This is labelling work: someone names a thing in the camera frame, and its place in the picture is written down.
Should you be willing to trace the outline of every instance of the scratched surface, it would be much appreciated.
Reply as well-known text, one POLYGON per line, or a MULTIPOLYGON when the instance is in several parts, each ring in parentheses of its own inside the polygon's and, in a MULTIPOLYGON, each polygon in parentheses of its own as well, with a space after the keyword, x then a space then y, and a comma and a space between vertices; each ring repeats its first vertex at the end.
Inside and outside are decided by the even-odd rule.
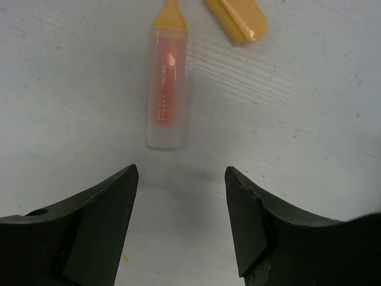
POLYGON ((323 216, 381 211, 381 3, 258 0, 270 30, 243 48, 202 0, 179 2, 190 112, 186 143, 170 153, 144 141, 161 1, 0 0, 0 215, 136 163, 116 285, 242 286, 226 166, 323 216))

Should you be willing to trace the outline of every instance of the orange highlighter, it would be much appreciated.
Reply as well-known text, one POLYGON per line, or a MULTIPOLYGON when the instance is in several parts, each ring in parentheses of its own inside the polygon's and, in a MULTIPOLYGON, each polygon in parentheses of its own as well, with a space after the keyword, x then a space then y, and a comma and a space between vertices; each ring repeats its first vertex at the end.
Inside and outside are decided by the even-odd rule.
POLYGON ((188 31, 177 0, 166 0, 152 27, 147 144, 175 149, 182 125, 188 31))

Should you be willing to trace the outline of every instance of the white surface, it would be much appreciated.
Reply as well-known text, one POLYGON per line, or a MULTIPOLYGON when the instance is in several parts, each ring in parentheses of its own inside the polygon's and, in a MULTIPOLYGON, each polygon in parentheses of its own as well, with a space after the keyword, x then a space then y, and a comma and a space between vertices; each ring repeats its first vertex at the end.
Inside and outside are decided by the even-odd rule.
POLYGON ((140 183, 116 285, 243 285, 224 194, 234 165, 311 212, 381 210, 381 3, 258 0, 268 35, 234 47, 201 0, 188 142, 144 142, 152 0, 0 0, 0 215, 130 163, 140 183))

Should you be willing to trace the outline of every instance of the translucent plastic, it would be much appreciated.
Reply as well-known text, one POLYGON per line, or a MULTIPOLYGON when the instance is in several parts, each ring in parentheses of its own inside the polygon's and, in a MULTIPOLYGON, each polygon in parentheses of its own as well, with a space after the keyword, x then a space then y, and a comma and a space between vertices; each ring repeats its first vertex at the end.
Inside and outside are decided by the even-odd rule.
POLYGON ((180 141, 185 101, 187 34, 154 30, 148 97, 147 144, 174 149, 180 141))

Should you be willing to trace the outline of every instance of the yellow cap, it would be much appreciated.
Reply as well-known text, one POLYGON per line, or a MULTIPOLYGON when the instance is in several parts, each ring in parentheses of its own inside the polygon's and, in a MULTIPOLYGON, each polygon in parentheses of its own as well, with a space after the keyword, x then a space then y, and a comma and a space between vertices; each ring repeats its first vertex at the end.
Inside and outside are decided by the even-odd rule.
POLYGON ((235 44, 256 42, 267 32, 267 20, 254 0, 206 0, 235 44))

